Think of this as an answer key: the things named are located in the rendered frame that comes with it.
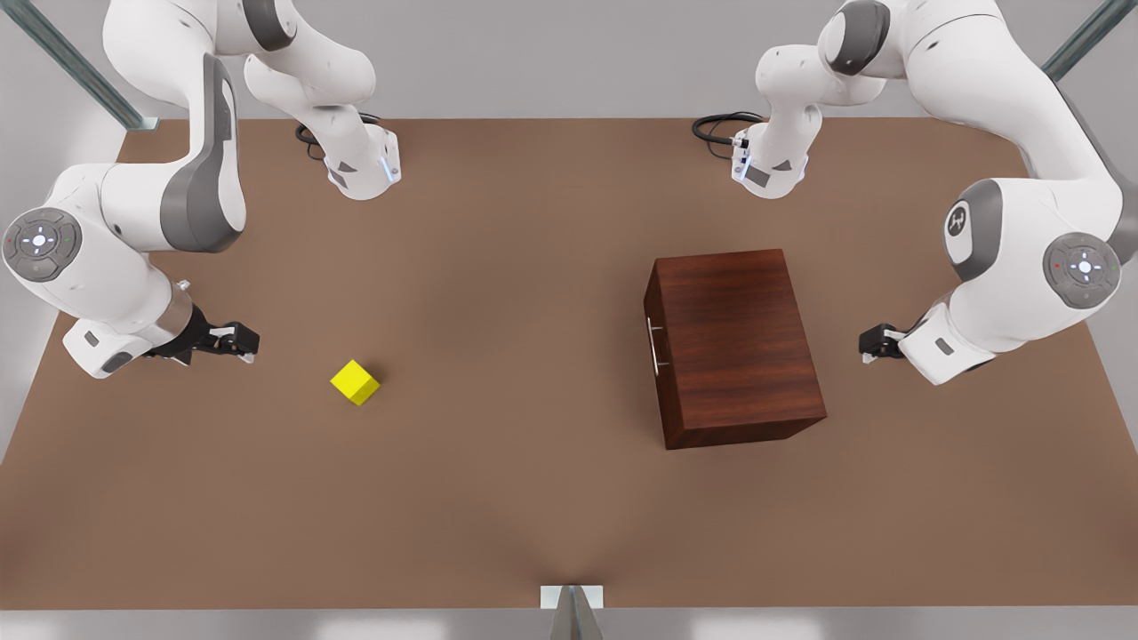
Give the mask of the silver frame post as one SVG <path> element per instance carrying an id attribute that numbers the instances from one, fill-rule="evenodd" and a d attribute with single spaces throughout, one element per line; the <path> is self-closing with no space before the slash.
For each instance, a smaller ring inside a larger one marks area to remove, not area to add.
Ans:
<path id="1" fill-rule="evenodd" d="M 158 128 L 159 120 L 142 116 L 31 0 L 0 0 L 0 9 L 126 131 L 149 132 Z"/>
<path id="2" fill-rule="evenodd" d="M 541 586 L 541 608 L 554 612 L 549 640 L 603 640 L 594 614 L 603 586 Z"/>
<path id="3" fill-rule="evenodd" d="M 1046 76 L 1053 82 L 1065 77 L 1079 61 L 1085 59 L 1086 54 L 1100 44 L 1100 41 L 1108 36 L 1113 28 L 1118 28 L 1121 20 L 1124 20 L 1129 13 L 1133 13 L 1133 9 L 1138 9 L 1138 0 L 1102 1 L 1041 66 Z"/>

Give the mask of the yellow cube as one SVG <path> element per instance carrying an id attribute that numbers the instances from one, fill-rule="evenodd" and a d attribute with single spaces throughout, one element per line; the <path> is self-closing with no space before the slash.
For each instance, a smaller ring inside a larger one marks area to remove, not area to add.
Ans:
<path id="1" fill-rule="evenodd" d="M 377 389 L 381 388 L 381 383 L 355 360 L 351 360 L 333 374 L 330 381 L 333 388 L 339 389 L 343 396 L 356 407 L 364 404 Z"/>

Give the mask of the dark wooden drawer cabinet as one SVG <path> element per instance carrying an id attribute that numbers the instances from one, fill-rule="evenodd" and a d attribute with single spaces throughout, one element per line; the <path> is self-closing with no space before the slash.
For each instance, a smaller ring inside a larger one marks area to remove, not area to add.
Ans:
<path id="1" fill-rule="evenodd" d="M 667 333 L 667 449 L 786 440 L 828 415 L 782 251 L 658 259 L 644 315 Z"/>

